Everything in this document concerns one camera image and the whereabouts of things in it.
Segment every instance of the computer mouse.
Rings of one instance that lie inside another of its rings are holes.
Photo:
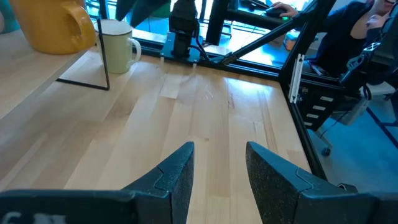
[[[282,13],[287,12],[286,9],[270,7],[266,10],[266,15],[269,17],[279,18]]]

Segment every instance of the mug handle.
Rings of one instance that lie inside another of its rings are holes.
[[[62,7],[74,18],[80,29],[80,36],[73,43],[80,50],[92,47],[95,44],[94,25],[87,12],[75,2],[63,2]]]
[[[131,67],[131,65],[134,65],[134,63],[138,62],[139,59],[141,58],[141,44],[139,44],[138,41],[134,40],[133,38],[129,37],[127,39],[127,42],[132,43],[134,46],[136,46],[137,49],[137,55],[136,55],[136,59],[131,60],[127,63],[128,67]]]

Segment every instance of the wooden table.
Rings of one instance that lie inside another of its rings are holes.
[[[62,77],[100,83],[103,72],[93,49]],[[54,82],[0,125],[0,133],[16,126],[0,134],[0,191],[121,189],[193,141],[187,223],[261,223],[246,142],[309,170],[277,82],[148,56],[109,78],[110,91]]]
[[[29,46],[21,30],[1,34],[0,119],[42,93],[84,53],[42,54]]]

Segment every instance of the white mug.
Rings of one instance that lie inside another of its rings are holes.
[[[101,28],[105,45],[106,62],[108,72],[125,73],[130,70],[131,65],[138,62],[141,57],[141,45],[132,38],[133,28],[124,21],[114,19],[102,19]],[[132,46],[137,49],[135,59],[132,59]],[[97,41],[99,51],[101,52],[100,41]]]

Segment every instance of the person's hand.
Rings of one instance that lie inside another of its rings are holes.
[[[366,22],[366,27],[368,29],[380,28],[384,25],[384,23],[386,22],[388,17],[389,17],[389,13],[387,13],[384,16],[373,15]]]
[[[281,17],[294,17],[295,15],[297,15],[299,13],[291,5],[281,3],[281,2],[275,2],[271,5],[271,7],[276,8],[276,9],[278,9],[278,8],[285,9],[287,12],[282,13],[280,15]]]

